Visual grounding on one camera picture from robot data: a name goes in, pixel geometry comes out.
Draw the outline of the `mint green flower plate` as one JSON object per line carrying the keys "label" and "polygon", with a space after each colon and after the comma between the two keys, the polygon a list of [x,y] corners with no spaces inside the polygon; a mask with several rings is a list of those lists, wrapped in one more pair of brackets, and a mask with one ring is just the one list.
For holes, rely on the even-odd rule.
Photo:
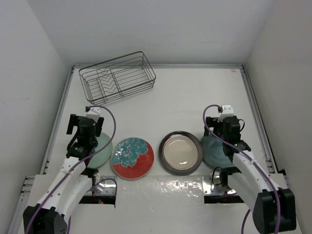
{"label": "mint green flower plate", "polygon": [[[98,146],[92,151],[92,153],[98,152],[103,146],[107,144],[109,140],[110,137],[102,132],[100,136],[97,137]],[[89,158],[89,160],[86,161],[87,168],[97,169],[102,166],[109,159],[112,151],[113,143],[110,142],[110,144],[108,144],[105,149],[95,154],[92,158]]]}

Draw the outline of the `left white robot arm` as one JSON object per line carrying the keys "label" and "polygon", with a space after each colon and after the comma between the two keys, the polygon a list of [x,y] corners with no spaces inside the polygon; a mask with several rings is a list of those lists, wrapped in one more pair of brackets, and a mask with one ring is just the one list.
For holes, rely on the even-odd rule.
{"label": "left white robot arm", "polygon": [[56,178],[34,206],[23,213],[26,234],[65,234],[69,218],[84,194],[94,185],[96,169],[88,167],[88,156],[98,146],[104,118],[99,109],[91,109],[85,116],[70,115],[67,134],[73,133],[67,154]]}

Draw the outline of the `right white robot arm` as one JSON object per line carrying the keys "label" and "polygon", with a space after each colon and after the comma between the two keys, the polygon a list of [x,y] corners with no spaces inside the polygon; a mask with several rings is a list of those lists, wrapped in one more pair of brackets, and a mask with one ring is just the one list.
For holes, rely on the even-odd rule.
{"label": "right white robot arm", "polygon": [[221,186],[233,189],[248,206],[253,223],[261,234],[277,234],[296,229],[295,197],[264,172],[252,154],[250,146],[241,139],[236,116],[219,120],[205,117],[205,133],[222,142],[223,153],[232,167],[222,168]]}

